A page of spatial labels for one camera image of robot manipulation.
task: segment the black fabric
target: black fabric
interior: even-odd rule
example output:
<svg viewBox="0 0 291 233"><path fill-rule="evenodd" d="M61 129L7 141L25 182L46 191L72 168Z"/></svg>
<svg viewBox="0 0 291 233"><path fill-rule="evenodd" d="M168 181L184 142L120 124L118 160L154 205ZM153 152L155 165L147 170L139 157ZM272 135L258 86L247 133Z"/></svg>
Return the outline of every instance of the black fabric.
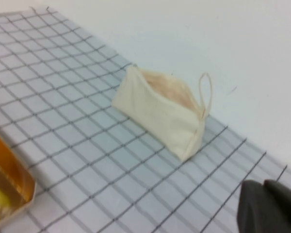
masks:
<svg viewBox="0 0 291 233"><path fill-rule="evenodd" d="M291 189L273 180L265 180L264 187L272 194L277 205L291 223Z"/></svg>
<svg viewBox="0 0 291 233"><path fill-rule="evenodd" d="M278 186L272 182L267 182L267 186L250 180L242 183L237 213L240 233L291 233L289 215L277 204L279 195L275 198L272 194Z"/></svg>

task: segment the grid mat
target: grid mat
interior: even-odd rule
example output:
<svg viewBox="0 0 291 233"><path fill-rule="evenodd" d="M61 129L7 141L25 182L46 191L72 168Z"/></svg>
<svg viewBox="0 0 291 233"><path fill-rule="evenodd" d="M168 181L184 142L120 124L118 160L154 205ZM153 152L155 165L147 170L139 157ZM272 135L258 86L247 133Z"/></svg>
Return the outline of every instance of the grid mat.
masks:
<svg viewBox="0 0 291 233"><path fill-rule="evenodd" d="M241 182L291 171L209 117L180 163L110 107L129 62L50 8L0 17L0 135L37 178L3 233L238 232Z"/></svg>

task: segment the cream fabric pouch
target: cream fabric pouch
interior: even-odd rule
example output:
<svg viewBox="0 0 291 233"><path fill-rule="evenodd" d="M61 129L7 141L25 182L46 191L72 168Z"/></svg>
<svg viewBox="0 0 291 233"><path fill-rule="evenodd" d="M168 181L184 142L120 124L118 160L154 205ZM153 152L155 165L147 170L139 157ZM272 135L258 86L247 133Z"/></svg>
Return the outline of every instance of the cream fabric pouch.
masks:
<svg viewBox="0 0 291 233"><path fill-rule="evenodd" d="M210 100L205 106L201 81L208 77ZM112 106L153 134L181 161L196 154L212 102L211 77L199 80L200 104L182 80L138 67L127 68Z"/></svg>

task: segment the white wall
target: white wall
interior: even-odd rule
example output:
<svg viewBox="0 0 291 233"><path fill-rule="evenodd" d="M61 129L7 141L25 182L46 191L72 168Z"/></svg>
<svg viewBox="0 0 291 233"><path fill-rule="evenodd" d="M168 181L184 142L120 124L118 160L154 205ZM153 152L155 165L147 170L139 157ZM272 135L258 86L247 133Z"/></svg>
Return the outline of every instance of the white wall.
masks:
<svg viewBox="0 0 291 233"><path fill-rule="evenodd" d="M36 5L35 0L0 0L0 15L24 11Z"/></svg>
<svg viewBox="0 0 291 233"><path fill-rule="evenodd" d="M291 0L41 0L129 60L214 78L212 114L291 165Z"/></svg>

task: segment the orange container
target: orange container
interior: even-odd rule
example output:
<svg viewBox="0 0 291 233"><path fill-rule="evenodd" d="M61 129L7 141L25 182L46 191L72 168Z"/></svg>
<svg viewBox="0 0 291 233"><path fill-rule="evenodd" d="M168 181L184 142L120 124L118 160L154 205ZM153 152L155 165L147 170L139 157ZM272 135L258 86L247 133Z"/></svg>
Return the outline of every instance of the orange container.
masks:
<svg viewBox="0 0 291 233"><path fill-rule="evenodd" d="M11 202L12 213L0 220L0 225L28 207L34 198L36 182L0 137L0 190Z"/></svg>

